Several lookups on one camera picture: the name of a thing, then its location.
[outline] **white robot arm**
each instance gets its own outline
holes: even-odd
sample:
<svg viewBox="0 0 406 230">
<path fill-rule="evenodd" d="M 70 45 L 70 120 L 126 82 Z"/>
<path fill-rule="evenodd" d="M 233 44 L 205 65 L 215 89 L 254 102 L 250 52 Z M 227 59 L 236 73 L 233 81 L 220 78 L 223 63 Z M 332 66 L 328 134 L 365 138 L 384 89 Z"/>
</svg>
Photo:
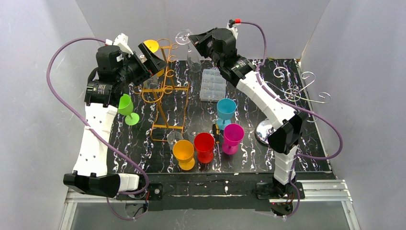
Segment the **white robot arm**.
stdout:
<svg viewBox="0 0 406 230">
<path fill-rule="evenodd" d="M 147 59 L 141 62 L 127 42 L 124 34 L 114 42 L 106 40 L 107 46 L 100 47 L 96 54 L 98 67 L 88 78 L 85 111 L 89 126 L 84 128 L 72 173 L 64 175 L 64 184 L 82 194 L 114 197 L 118 192 L 137 190 L 140 184 L 136 174 L 107 173 L 107 146 L 90 131 L 108 141 L 124 86 L 131 82 L 139 85 L 167 65 L 144 44 L 138 46 Z"/>
<path fill-rule="evenodd" d="M 214 28 L 203 34 L 190 35 L 189 39 L 200 55 L 210 58 L 223 78 L 247 95 L 272 123 L 276 131 L 268 137 L 268 143 L 275 151 L 273 183 L 277 193 L 282 196 L 290 189 L 291 171 L 292 182 L 295 183 L 292 164 L 307 115 L 276 101 L 278 95 L 268 86 L 273 97 L 262 89 L 253 64 L 237 54 L 236 25 L 240 23 L 239 19 L 230 20 L 226 28 Z"/>
</svg>

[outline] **wine glass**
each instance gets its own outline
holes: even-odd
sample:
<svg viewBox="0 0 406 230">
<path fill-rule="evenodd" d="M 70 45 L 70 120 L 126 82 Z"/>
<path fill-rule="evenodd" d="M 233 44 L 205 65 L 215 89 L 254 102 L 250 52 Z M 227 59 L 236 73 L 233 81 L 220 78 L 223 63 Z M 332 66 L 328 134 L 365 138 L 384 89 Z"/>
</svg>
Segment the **wine glass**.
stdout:
<svg viewBox="0 0 406 230">
<path fill-rule="evenodd" d="M 182 30 L 176 35 L 175 41 L 179 45 L 186 45 L 186 44 L 188 45 L 188 55 L 187 55 L 186 60 L 188 62 L 189 69 L 192 72 L 196 73 L 196 72 L 200 72 L 200 70 L 202 69 L 202 64 L 200 63 L 199 56 L 195 52 L 193 52 L 190 47 L 189 36 L 192 34 L 193 33 L 190 30 Z"/>
</svg>

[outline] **marble pattern surface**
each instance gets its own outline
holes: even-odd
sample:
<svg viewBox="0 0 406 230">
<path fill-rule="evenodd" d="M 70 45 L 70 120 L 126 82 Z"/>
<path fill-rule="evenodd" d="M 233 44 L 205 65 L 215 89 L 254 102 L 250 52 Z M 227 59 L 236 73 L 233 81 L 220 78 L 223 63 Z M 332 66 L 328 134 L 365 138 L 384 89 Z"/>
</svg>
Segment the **marble pattern surface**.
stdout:
<svg viewBox="0 0 406 230">
<path fill-rule="evenodd" d="M 291 75 L 287 74 L 283 78 L 276 78 L 273 70 L 277 67 L 287 68 Z M 200 85 L 203 69 L 213 68 L 210 61 L 202 63 L 202 71 L 193 73 L 189 70 L 185 61 L 172 63 L 172 69 L 175 71 L 174 81 L 179 86 L 190 84 L 189 94 L 184 91 L 165 95 L 162 99 L 162 107 L 165 111 L 166 120 L 169 125 L 182 125 L 183 109 L 186 103 L 186 97 L 189 97 L 187 105 L 187 115 L 185 121 L 184 138 L 188 139 L 187 131 L 189 127 L 197 124 L 201 131 L 210 132 L 212 124 L 216 121 L 216 103 L 201 102 L 199 98 Z M 266 60 L 265 66 L 261 67 L 261 76 L 277 94 L 284 98 L 283 90 L 297 85 L 302 88 L 300 76 L 298 74 L 295 61 L 292 59 L 278 59 L 273 61 Z M 110 143 L 118 150 L 122 151 L 147 173 L 179 173 L 183 172 L 178 166 L 177 160 L 169 148 L 167 142 L 152 141 L 150 137 L 151 126 L 156 118 L 157 106 L 155 103 L 145 103 L 141 95 L 136 94 L 138 89 L 130 85 L 128 92 L 134 102 L 134 112 L 140 115 L 140 121 L 135 126 L 128 126 L 124 122 L 124 116 L 118 114 L 112 127 Z M 232 123 L 241 125 L 245 130 L 245 136 L 239 145 L 239 150 L 235 155 L 229 156 L 217 152 L 214 149 L 214 159 L 209 164 L 202 164 L 197 161 L 196 165 L 187 172 L 192 173 L 241 173 L 241 172 L 273 172 L 274 171 L 274 153 L 271 148 L 261 145 L 256 139 L 254 129 L 260 121 L 264 120 L 265 115 L 256 107 L 256 105 L 242 92 L 235 89 L 231 84 L 227 84 L 226 97 L 233 99 L 237 104 L 237 110 Z M 152 94 L 147 95 L 148 100 L 152 101 Z M 296 105 L 309 108 L 306 101 L 297 101 Z M 171 129 L 154 129 L 154 137 L 163 139 Z M 220 137 L 220 150 L 223 143 L 223 137 Z M 324 156 L 320 138 L 314 123 L 307 122 L 303 137 L 300 140 L 298 153 Z M 107 155 L 108 171 L 111 173 L 134 173 L 137 170 L 124 159 L 112 153 L 109 150 Z M 315 161 L 308 158 L 299 158 L 296 162 L 297 171 L 330 171 L 327 161 Z"/>
</svg>

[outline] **glass base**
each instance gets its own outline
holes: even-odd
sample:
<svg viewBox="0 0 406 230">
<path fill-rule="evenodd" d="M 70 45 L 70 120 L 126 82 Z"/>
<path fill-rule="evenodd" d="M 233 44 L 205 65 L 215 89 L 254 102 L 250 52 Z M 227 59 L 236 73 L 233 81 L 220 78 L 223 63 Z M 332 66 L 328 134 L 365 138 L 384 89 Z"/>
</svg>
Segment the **glass base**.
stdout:
<svg viewBox="0 0 406 230">
<path fill-rule="evenodd" d="M 199 153 L 197 154 L 197 159 L 203 164 L 210 163 L 213 160 L 213 158 L 214 158 L 213 152 L 211 152 L 209 154 L 205 154 L 205 155 L 199 154 Z"/>
<path fill-rule="evenodd" d="M 227 144 L 223 144 L 223 151 L 224 151 L 225 154 L 233 155 L 238 151 L 238 145 L 229 146 Z"/>
<path fill-rule="evenodd" d="M 224 130 L 227 125 L 231 124 L 231 120 L 217 119 L 217 125 L 220 130 Z"/>
<path fill-rule="evenodd" d="M 133 126 L 139 122 L 139 115 L 131 113 L 131 115 L 125 117 L 125 123 L 129 126 Z"/>
<path fill-rule="evenodd" d="M 192 160 L 187 163 L 179 162 L 179 167 L 183 170 L 188 171 L 194 167 L 195 163 L 196 163 L 196 161 L 194 160 L 194 158 L 192 158 Z"/>
</svg>

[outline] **gray backdrop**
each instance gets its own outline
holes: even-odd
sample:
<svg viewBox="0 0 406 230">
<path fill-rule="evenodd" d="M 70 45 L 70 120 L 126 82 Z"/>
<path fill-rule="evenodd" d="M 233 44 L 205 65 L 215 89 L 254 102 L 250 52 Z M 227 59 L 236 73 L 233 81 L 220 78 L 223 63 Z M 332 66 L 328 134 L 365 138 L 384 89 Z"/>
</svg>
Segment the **gray backdrop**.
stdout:
<svg viewBox="0 0 406 230">
<path fill-rule="evenodd" d="M 302 59 L 318 76 L 311 96 L 333 96 L 314 108 L 342 132 L 333 170 L 346 180 L 363 229 L 405 229 L 405 20 L 404 0 L 332 0 Z M 335 153 L 335 133 L 318 125 Z"/>
<path fill-rule="evenodd" d="M 0 1 L 0 222 L 2 229 L 59 227 L 64 173 L 78 156 L 83 124 L 51 94 L 48 62 L 65 42 L 94 36 L 74 0 Z M 56 90 L 84 114 L 86 79 L 97 42 L 84 41 L 56 60 Z"/>
<path fill-rule="evenodd" d="M 267 36 L 268 57 L 300 58 L 329 0 L 77 0 L 97 37 L 114 39 L 129 36 L 136 49 L 147 39 L 169 38 L 189 29 L 195 34 L 225 27 L 228 20 L 259 23 Z M 263 56 L 259 30 L 251 25 L 238 27 L 237 49 L 247 58 Z M 186 59 L 186 47 L 174 52 Z"/>
</svg>

